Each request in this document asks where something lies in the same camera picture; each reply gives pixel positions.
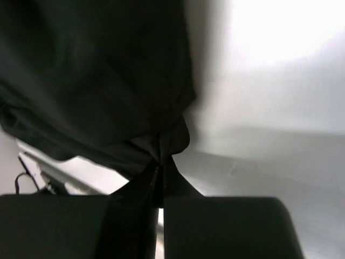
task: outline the black cable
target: black cable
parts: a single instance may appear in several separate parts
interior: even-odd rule
[[[28,174],[28,173],[21,173],[21,174],[18,174],[18,176],[17,176],[16,179],[15,179],[16,194],[20,194],[20,190],[19,190],[19,178],[20,178],[21,176],[23,176],[23,175],[26,175],[27,177],[29,177],[29,178],[33,181],[33,183],[34,183],[34,185],[35,185],[37,191],[39,191],[39,187],[38,187],[38,184],[36,183],[35,179],[34,179],[30,174]]]
[[[28,168],[26,167],[26,165],[25,165],[23,159],[22,159],[20,156],[18,156],[18,159],[19,159],[19,162],[22,164],[22,166],[23,166],[25,172],[24,172],[24,173],[21,173],[21,174],[18,174],[17,177],[16,177],[16,179],[15,179],[16,194],[20,194],[20,190],[19,190],[19,189],[20,189],[20,187],[19,187],[19,178],[20,178],[21,176],[23,176],[23,175],[28,176],[28,177],[33,181],[33,183],[34,183],[34,185],[35,185],[37,191],[39,191],[39,186],[38,186],[36,180],[34,179],[34,177],[30,174],[30,171],[29,171]]]

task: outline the white surface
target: white surface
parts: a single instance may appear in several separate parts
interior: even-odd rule
[[[60,162],[49,158],[44,153],[21,141],[17,142],[21,150],[33,154],[101,193],[110,194],[128,182],[128,180],[118,174],[115,170],[97,165],[80,156],[76,156],[75,158],[65,162]]]
[[[0,129],[0,195],[15,192],[15,178],[24,171],[17,157],[19,148],[14,139],[5,135]],[[19,179],[21,193],[33,193],[35,185],[27,177]]]
[[[288,207],[308,259],[345,258],[343,1],[188,0],[199,101],[177,164]]]

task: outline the black fabric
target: black fabric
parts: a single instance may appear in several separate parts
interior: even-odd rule
[[[180,0],[4,0],[0,122],[57,160],[129,178],[189,143],[193,101]]]

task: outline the gray floor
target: gray floor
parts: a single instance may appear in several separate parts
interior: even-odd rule
[[[24,171],[17,159],[18,153],[15,140],[0,130],[0,194],[15,192],[15,178]],[[36,190],[31,180],[26,177],[20,178],[19,184],[22,193]]]

